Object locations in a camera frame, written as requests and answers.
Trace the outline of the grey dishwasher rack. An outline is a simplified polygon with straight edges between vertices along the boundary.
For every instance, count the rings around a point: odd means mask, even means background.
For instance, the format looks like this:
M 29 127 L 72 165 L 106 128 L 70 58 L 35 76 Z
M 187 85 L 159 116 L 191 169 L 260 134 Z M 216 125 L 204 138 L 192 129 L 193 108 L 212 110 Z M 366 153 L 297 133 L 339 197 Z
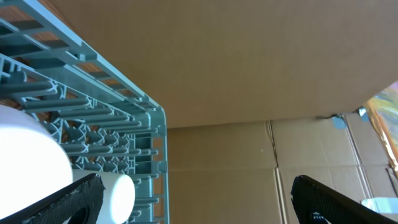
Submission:
M 128 175 L 128 223 L 168 223 L 164 109 L 43 1 L 1 0 L 1 104 L 32 116 L 75 169 Z

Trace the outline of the small pink plate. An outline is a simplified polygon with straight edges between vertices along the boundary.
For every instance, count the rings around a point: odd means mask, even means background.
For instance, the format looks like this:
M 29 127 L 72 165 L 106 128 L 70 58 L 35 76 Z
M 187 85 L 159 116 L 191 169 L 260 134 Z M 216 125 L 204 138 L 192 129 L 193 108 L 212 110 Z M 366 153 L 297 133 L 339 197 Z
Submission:
M 1 106 L 1 218 L 73 182 L 65 151 L 33 117 Z

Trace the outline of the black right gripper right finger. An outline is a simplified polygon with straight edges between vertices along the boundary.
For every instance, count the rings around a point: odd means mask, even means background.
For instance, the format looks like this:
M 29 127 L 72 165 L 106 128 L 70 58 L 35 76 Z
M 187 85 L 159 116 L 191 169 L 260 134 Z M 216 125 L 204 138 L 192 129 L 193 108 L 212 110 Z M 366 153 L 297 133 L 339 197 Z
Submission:
M 300 224 L 397 224 L 307 175 L 295 177 L 290 194 Z

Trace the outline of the blue tape piece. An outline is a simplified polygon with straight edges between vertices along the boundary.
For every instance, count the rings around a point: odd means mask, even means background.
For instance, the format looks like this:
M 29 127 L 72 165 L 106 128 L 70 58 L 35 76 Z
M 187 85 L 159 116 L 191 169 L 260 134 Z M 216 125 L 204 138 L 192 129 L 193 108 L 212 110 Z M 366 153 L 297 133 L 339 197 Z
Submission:
M 334 114 L 331 119 L 335 129 L 346 129 L 346 121 L 342 114 Z

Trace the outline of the white cup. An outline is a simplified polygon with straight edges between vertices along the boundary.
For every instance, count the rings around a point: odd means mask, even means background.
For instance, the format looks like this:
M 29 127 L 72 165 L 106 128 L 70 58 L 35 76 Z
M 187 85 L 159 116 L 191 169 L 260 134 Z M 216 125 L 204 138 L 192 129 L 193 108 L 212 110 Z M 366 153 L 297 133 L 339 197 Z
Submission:
M 136 197 L 132 179 L 126 174 L 73 169 L 73 180 L 91 173 L 99 174 L 105 187 L 103 205 L 96 223 L 125 223 L 133 210 Z

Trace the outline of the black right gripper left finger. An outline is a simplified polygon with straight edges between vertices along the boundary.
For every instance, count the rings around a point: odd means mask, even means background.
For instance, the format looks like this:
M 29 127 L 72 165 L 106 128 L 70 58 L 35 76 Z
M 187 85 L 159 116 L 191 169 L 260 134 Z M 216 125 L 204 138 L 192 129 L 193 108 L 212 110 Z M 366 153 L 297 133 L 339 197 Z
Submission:
M 38 202 L 1 219 L 3 224 L 95 224 L 103 205 L 105 186 L 90 173 Z

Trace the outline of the colourful blurred background object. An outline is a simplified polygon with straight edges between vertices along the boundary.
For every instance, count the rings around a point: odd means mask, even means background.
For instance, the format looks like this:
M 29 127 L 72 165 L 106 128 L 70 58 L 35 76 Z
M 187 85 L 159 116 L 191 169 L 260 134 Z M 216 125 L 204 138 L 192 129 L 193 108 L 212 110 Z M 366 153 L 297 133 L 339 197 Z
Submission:
M 364 107 L 397 176 L 397 82 L 374 95 Z

